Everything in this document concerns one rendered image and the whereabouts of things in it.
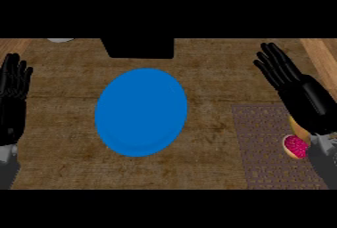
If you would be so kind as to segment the pale wooden board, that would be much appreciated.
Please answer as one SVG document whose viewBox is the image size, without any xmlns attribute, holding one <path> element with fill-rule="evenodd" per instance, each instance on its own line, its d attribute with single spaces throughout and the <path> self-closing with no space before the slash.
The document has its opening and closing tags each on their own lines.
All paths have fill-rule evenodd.
<svg viewBox="0 0 337 228">
<path fill-rule="evenodd" d="M 302 38 L 321 81 L 337 100 L 337 38 Z"/>
</svg>

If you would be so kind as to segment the purple woven placemat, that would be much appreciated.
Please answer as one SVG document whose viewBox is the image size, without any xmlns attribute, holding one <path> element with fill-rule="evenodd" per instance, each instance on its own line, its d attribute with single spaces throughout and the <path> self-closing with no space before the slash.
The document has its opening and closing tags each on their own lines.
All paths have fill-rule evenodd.
<svg viewBox="0 0 337 228">
<path fill-rule="evenodd" d="M 308 159 L 293 159 L 283 138 L 293 133 L 281 104 L 232 106 L 235 132 L 252 190 L 327 190 Z"/>
</svg>

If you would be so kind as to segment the black appliance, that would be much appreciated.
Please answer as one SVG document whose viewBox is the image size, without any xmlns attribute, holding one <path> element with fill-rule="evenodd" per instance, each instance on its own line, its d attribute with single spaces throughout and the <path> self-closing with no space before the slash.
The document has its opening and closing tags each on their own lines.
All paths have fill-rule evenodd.
<svg viewBox="0 0 337 228">
<path fill-rule="evenodd" d="M 173 59 L 172 38 L 104 38 L 102 44 L 111 58 Z"/>
</svg>

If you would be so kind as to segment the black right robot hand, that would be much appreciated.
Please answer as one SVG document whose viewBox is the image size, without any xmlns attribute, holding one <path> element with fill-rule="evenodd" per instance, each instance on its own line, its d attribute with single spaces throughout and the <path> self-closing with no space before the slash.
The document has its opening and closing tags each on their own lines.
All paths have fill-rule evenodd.
<svg viewBox="0 0 337 228">
<path fill-rule="evenodd" d="M 312 134 L 337 132 L 337 101 L 320 81 L 302 73 L 275 43 L 262 43 L 253 61 L 278 92 L 296 123 Z"/>
</svg>

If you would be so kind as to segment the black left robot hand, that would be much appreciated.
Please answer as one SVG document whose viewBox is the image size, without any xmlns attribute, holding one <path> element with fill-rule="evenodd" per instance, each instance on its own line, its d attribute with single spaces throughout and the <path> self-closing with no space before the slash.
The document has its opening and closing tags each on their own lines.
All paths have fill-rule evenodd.
<svg viewBox="0 0 337 228">
<path fill-rule="evenodd" d="M 0 146 L 17 144 L 24 134 L 31 74 L 33 67 L 9 53 L 0 67 Z"/>
</svg>

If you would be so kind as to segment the blue plate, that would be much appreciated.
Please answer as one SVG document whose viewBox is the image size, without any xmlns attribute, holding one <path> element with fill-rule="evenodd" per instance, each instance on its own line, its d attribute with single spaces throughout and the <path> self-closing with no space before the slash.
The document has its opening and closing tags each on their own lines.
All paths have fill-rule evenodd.
<svg viewBox="0 0 337 228">
<path fill-rule="evenodd" d="M 175 142 L 187 114 L 178 79 L 160 69 L 133 69 L 102 90 L 95 107 L 98 135 L 117 154 L 147 157 Z"/>
</svg>

